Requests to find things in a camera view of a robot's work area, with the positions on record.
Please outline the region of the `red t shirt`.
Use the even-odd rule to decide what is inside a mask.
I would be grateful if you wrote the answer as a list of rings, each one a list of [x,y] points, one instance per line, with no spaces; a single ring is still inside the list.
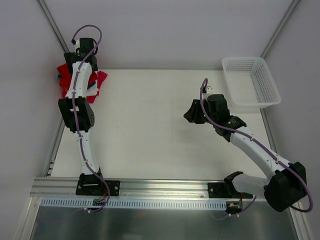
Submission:
[[[63,65],[60,65],[57,67],[57,71],[58,71],[58,74],[60,74],[65,80],[67,80],[67,85],[70,87],[71,85],[71,80],[72,80],[72,75],[69,73],[68,71],[68,67],[67,67],[67,64],[63,64]],[[91,82],[91,81],[95,81],[98,79],[98,76],[95,72],[92,72],[91,75],[90,75],[90,78],[88,80],[88,84]],[[65,92],[64,90],[62,90],[62,98],[65,98],[66,97],[66,94],[68,93]]]

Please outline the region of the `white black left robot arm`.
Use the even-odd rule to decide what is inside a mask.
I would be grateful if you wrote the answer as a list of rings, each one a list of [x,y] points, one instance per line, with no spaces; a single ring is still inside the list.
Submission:
[[[93,195],[99,195],[104,191],[105,184],[98,177],[101,170],[96,163],[90,142],[95,115],[87,99],[90,77],[98,69],[95,57],[97,42],[88,37],[73,39],[71,42],[75,45],[75,51],[64,54],[71,80],[65,97],[58,100],[58,107],[64,124],[73,133],[79,150],[79,184],[87,186]]]

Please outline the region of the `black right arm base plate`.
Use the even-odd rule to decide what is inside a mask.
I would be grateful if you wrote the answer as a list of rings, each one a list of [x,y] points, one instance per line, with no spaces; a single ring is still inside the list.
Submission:
[[[254,197],[250,193],[236,191],[232,184],[226,182],[208,182],[207,192],[211,199],[252,199]]]

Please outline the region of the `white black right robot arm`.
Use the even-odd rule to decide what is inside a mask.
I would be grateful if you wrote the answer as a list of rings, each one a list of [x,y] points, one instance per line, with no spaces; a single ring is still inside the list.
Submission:
[[[300,162],[291,163],[262,144],[242,119],[230,113],[224,95],[194,99],[183,117],[189,123],[211,124],[219,136],[239,148],[264,173],[265,177],[242,171],[228,175],[223,186],[228,197],[252,194],[282,212],[308,195],[305,167]]]

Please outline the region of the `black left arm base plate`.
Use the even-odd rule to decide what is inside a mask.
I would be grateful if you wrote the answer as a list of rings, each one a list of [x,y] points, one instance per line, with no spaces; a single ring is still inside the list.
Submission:
[[[75,190],[77,196],[96,196],[100,197],[106,194],[107,197],[118,197],[120,191],[120,181],[106,180],[109,192],[105,184],[99,179],[89,181],[79,180]]]

